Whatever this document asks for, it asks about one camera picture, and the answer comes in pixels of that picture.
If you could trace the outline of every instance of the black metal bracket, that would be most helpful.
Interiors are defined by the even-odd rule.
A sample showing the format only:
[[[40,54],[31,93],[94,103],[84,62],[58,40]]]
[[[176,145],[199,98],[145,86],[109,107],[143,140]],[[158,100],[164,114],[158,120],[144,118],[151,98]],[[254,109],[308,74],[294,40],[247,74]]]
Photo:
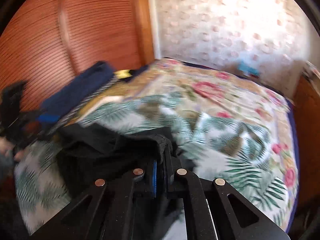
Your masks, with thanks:
[[[155,197],[155,176],[164,181],[156,197],[183,199],[188,240],[289,239],[228,182],[200,179],[168,151],[157,172],[154,161],[146,159],[142,166],[111,182],[97,180],[31,239],[132,239],[135,199]]]

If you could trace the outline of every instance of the navy blue cloth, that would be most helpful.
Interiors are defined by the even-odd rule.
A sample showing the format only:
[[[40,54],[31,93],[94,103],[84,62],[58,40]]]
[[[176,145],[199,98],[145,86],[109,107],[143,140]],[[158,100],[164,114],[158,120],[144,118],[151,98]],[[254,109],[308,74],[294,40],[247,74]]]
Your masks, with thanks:
[[[98,61],[59,92],[43,101],[41,109],[44,114],[63,117],[85,97],[109,82],[114,76],[113,72],[114,69],[108,63]]]
[[[290,125],[291,125],[291,128],[292,128],[294,155],[295,155],[295,158],[296,158],[296,165],[297,165],[297,169],[298,169],[298,179],[300,181],[299,146],[298,146],[298,137],[297,137],[297,131],[296,131],[296,123],[294,121],[294,116],[293,116],[293,105],[289,100],[286,99],[286,101],[288,103],[288,106],[290,107],[290,112],[288,113],[288,117],[289,117]],[[294,214],[295,214],[295,212],[297,210],[297,205],[298,205],[298,195],[297,195],[297,197],[296,197],[296,199],[294,201],[294,205],[293,205],[293,209],[292,209],[292,212],[291,212],[291,216],[290,216],[290,219],[289,219],[289,224],[288,224],[286,233],[289,232],[290,227],[292,225],[292,222],[293,222],[293,219],[294,219]]]

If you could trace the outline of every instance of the wooden trim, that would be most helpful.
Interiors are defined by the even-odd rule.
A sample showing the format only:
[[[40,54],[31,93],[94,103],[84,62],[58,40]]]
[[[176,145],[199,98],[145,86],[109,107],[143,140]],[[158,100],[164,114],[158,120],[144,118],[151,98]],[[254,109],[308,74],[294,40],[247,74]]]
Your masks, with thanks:
[[[149,12],[149,0],[132,0],[135,16],[138,48],[142,65],[155,60]]]
[[[26,0],[0,37],[0,91],[14,82],[27,85],[23,111],[41,102],[74,78],[58,26],[58,0]]]
[[[304,75],[300,76],[293,100],[300,159],[299,212],[320,198],[320,185],[315,179],[320,178],[320,96]]]
[[[97,60],[116,70],[142,66],[132,1],[63,0],[61,34],[77,72]]]
[[[77,76],[80,74],[80,72],[76,67],[76,63],[71,51],[66,13],[64,11],[64,0],[58,0],[58,22],[59,22],[59,29],[60,29],[60,36],[61,36],[62,43],[64,44],[66,51],[68,53],[72,70],[74,74]]]

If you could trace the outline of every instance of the blue object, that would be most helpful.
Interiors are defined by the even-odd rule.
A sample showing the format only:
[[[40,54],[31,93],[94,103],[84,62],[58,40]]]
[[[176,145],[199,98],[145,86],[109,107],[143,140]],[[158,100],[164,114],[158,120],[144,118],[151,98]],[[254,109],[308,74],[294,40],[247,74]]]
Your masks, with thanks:
[[[57,119],[69,113],[85,97],[109,82],[114,76],[113,72],[114,69],[108,63],[98,61],[59,92],[44,100],[40,119],[44,122],[57,122]]]
[[[296,130],[296,124],[295,124],[295,121],[294,121],[294,116],[293,116],[293,105],[292,103],[287,100],[287,103],[288,103],[288,106],[290,108],[290,112],[288,113],[288,117],[289,117],[289,122],[290,122],[290,125],[291,125],[291,128],[292,128],[292,138],[293,138],[293,147],[294,147],[294,156],[295,156],[295,159],[296,159],[296,165],[297,165],[297,169],[298,169],[298,180],[300,182],[300,158],[299,158],[299,146],[298,146],[298,137],[297,137],[297,130]],[[297,197],[294,201],[294,204],[293,204],[293,208],[292,208],[292,212],[291,212],[291,216],[290,216],[290,219],[289,219],[289,223],[288,223],[288,227],[286,229],[286,233],[289,232],[290,230],[290,227],[292,225],[292,222],[293,222],[293,219],[294,219],[294,214],[297,210],[297,206],[298,206],[298,193],[299,193],[299,187],[298,187],[298,190],[297,190]]]
[[[153,197],[157,195],[157,161],[153,162],[153,171],[152,171],[152,188],[153,188]]]
[[[250,74],[254,76],[259,76],[259,71],[257,69],[248,66],[243,61],[240,62],[238,70],[242,71],[247,76],[249,76]]]
[[[39,122],[56,123],[59,121],[60,116],[52,114],[41,114],[37,120]]]

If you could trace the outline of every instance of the green leaf pattern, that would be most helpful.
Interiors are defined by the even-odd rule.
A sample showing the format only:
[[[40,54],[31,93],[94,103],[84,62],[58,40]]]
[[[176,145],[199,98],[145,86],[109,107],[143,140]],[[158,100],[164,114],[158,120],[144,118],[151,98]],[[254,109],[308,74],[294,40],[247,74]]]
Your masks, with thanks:
[[[189,95],[193,104],[197,95]],[[94,122],[123,134],[170,126],[185,158],[196,162],[198,176],[225,178],[268,217],[281,224],[288,203],[287,188],[269,167],[270,134],[262,126],[199,112],[192,119],[178,114],[185,98],[179,91],[107,103],[80,121]],[[15,170],[17,198],[30,233],[54,216],[70,197],[59,174],[53,143],[34,143]]]

